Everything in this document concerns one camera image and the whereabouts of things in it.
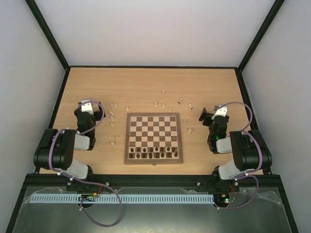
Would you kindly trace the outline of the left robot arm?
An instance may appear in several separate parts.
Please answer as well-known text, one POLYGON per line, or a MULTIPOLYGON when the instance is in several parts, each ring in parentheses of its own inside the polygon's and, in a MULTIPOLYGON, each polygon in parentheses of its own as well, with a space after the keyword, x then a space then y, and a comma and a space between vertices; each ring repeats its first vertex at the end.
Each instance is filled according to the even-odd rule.
POLYGON ((98 111, 78 107, 74 111, 77 129, 46 129, 34 154, 34 165, 65 175, 70 180, 89 182, 93 171, 89 165, 74 159, 75 150, 93 150, 96 137, 95 126, 105 117, 102 107, 98 111))

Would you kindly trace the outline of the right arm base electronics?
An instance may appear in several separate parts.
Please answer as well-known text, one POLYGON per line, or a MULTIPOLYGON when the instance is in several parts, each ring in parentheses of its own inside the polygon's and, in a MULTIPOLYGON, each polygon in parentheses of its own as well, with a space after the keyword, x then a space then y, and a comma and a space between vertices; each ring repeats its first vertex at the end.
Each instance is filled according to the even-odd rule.
POLYGON ((234 203, 237 200, 237 194, 239 189, 236 186, 229 186, 228 190, 224 193, 214 194, 213 201, 214 207, 218 209, 228 208, 231 203, 234 203))

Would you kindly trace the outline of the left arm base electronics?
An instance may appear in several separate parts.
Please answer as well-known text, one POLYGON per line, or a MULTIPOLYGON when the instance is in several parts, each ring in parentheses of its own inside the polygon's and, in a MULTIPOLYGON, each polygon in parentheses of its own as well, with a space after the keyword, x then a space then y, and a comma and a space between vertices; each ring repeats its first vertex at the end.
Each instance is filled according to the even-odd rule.
POLYGON ((101 195, 102 192, 102 187, 99 186, 98 191, 94 191, 91 194, 82 194, 79 198, 78 198, 78 206, 82 207, 82 208, 89 208, 91 207, 94 202, 95 199, 98 199, 101 195))

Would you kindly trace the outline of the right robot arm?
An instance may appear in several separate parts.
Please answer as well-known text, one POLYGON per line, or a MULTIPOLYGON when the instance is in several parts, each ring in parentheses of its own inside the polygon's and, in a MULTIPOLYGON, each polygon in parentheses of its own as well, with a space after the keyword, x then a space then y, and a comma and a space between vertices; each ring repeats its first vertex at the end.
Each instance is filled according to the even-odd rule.
POLYGON ((214 108, 215 113, 202 109, 199 121, 209 129, 207 144, 214 154, 233 155, 224 165, 215 167, 211 174, 212 185, 217 190, 228 186, 229 180, 246 177, 249 173, 269 169, 272 155, 260 131, 230 131, 226 133, 229 116, 227 108, 214 108))

